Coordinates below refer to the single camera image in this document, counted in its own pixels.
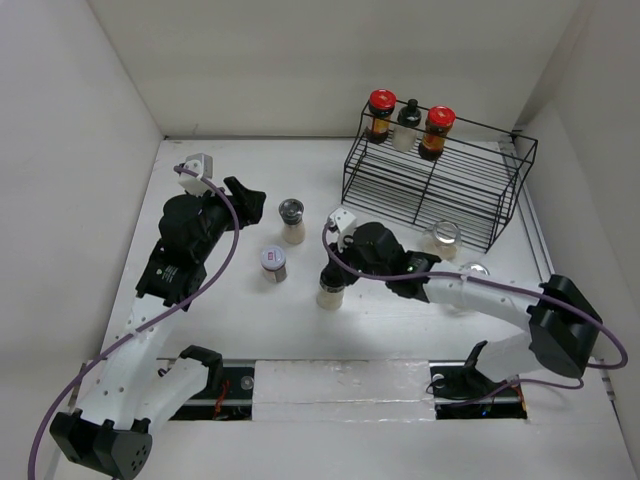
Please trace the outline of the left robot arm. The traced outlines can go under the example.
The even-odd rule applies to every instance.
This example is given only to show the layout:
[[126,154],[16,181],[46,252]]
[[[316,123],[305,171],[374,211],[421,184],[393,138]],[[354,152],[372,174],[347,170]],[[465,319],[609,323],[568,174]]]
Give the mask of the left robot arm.
[[155,435],[196,394],[222,387],[221,354],[195,345],[165,374],[157,358],[192,301],[220,278],[205,262],[222,235],[260,222],[266,195],[235,177],[218,190],[183,171],[183,193],[166,201],[160,238],[136,286],[123,331],[100,359],[94,386],[71,413],[53,418],[51,437],[72,463],[115,479],[134,479],[148,460]]

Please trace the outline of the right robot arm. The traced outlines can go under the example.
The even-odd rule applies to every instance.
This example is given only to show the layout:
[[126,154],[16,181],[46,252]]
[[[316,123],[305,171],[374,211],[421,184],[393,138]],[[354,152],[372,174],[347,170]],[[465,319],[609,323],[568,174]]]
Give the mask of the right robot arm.
[[381,282],[400,298],[477,312],[503,321],[517,333],[503,340],[479,340],[462,365],[430,383],[433,393],[471,404],[545,369],[583,387],[602,321],[568,278],[552,275],[532,287],[490,280],[429,253],[406,250],[379,222],[344,229],[326,222],[322,233],[328,263],[320,274],[326,290],[344,291],[360,279]]

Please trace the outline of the round glass jar metal rim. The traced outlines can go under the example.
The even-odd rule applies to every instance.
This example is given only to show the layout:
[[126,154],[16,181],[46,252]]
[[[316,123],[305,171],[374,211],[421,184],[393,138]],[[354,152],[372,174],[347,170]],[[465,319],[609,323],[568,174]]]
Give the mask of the round glass jar metal rim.
[[421,246],[425,253],[453,261],[462,246],[460,228],[448,220],[437,221],[424,232]]

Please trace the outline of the black pump cap salt bottle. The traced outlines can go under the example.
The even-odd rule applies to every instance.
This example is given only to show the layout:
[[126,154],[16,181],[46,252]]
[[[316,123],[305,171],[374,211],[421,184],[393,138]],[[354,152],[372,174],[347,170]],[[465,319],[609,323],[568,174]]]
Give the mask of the black pump cap salt bottle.
[[392,145],[399,152],[408,152],[417,138],[417,128],[422,120],[422,112],[416,99],[410,99],[398,113],[394,126]]

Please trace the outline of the black knob cap salt bottle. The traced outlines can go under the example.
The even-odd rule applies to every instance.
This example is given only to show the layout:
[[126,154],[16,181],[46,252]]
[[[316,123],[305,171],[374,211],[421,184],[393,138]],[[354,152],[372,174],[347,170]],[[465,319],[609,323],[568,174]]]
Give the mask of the black knob cap salt bottle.
[[343,303],[344,289],[342,281],[321,277],[316,296],[317,305],[329,311],[338,310]]

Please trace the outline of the orange label jar red lid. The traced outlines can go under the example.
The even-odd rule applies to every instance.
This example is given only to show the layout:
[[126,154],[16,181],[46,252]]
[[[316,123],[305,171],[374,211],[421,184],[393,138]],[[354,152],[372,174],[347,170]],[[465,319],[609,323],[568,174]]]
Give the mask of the orange label jar red lid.
[[455,112],[447,106],[434,106],[428,110],[424,134],[418,145],[418,153],[422,159],[436,162],[440,158],[455,120]]

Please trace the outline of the dark sauce jar red lid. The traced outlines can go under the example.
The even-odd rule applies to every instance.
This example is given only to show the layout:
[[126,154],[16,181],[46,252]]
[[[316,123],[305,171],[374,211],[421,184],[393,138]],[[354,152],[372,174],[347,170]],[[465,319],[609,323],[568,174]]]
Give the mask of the dark sauce jar red lid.
[[396,103],[396,95],[388,89],[377,89],[371,92],[368,100],[370,117],[365,128],[370,143],[381,144],[386,141]]

